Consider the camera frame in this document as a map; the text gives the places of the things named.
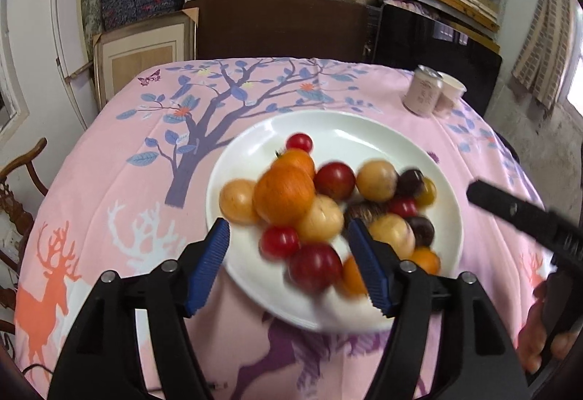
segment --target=paper cup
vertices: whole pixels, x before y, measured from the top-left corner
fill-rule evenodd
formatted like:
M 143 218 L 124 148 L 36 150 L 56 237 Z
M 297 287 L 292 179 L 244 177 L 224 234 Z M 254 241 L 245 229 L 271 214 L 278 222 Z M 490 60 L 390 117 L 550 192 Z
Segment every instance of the paper cup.
M 454 110 L 467 89 L 453 76 L 441 72 L 439 74 L 442 77 L 443 86 L 435 109 L 433 109 L 433 115 L 445 119 L 451 115 L 451 111 Z

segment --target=human hand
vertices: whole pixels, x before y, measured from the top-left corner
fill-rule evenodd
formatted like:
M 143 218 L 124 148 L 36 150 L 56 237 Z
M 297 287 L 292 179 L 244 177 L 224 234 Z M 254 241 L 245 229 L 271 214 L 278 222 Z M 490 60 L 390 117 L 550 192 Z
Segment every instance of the human hand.
M 540 353 L 546 343 L 547 333 L 542 321 L 546 282 L 535 288 L 536 302 L 528 312 L 527 323 L 518 333 L 517 354 L 523 369 L 534 374 L 540 369 Z M 577 332 L 567 332 L 555 336 L 551 344 L 551 353 L 558 360 L 563 360 L 571 350 L 577 338 Z

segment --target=white plate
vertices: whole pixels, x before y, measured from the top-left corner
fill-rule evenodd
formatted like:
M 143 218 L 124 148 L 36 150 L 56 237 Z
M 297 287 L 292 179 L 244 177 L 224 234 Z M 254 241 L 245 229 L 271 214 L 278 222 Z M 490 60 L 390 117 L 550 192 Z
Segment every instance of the white plate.
M 371 158 L 385 158 L 397 169 L 418 167 L 433 180 L 437 200 L 427 210 L 435 226 L 432 248 L 441 258 L 441 275 L 453 275 L 462 249 L 462 218 L 453 190 L 426 152 L 400 133 L 354 114 L 302 111 L 280 114 L 241 133 L 217 161 L 206 190 L 206 222 L 220 217 L 219 192 L 235 178 L 257 180 L 275 158 L 287 138 L 305 132 L 314 141 L 316 167 L 331 160 L 348 164 L 355 172 Z M 231 243 L 224 265 L 233 280 L 259 305 L 275 316 L 304 329 L 322 332 L 367 332 L 388 329 L 368 298 L 350 301 L 330 288 L 319 298 L 298 291 L 285 281 L 285 264 L 271 263 L 259 254 L 258 227 L 231 225 Z M 342 236 L 332 245 L 344 260 L 350 250 Z

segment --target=tablecloth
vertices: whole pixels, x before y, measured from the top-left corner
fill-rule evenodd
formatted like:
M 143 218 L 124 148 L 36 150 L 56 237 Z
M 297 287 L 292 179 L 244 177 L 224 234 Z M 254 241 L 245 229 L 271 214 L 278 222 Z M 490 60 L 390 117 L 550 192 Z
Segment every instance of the tablecloth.
M 540 199 L 464 102 L 446 120 L 406 111 L 401 99 L 411 79 L 409 71 L 383 66 L 292 58 L 192 61 L 141 73 L 79 139 L 39 210 L 17 293 L 18 365 L 54 368 L 103 271 L 143 274 L 203 239 L 206 184 L 221 150 L 252 124 L 302 109 L 376 119 L 429 153 L 461 207 L 459 272 L 479 277 L 516 339 L 546 259 L 528 237 L 469 206 L 465 190 L 480 177 L 539 205 Z M 146 383 L 155 389 L 147 318 L 136 316 Z M 388 337 L 303 331 L 254 304 L 222 271 L 187 328 L 203 373 L 219 387 L 215 398 L 225 400 L 272 400 L 274 392 L 281 400 L 360 400 Z M 434 321 L 418 394 L 430 387 L 437 342 Z M 44 396 L 50 377 L 41 369 L 27 374 Z

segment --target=framed picture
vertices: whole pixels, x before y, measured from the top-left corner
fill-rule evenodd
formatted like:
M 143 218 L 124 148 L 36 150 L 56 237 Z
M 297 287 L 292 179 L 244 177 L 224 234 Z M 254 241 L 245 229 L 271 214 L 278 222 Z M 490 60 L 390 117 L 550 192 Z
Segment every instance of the framed picture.
M 142 71 L 195 58 L 191 15 L 172 13 L 99 35 L 94 45 L 99 110 Z

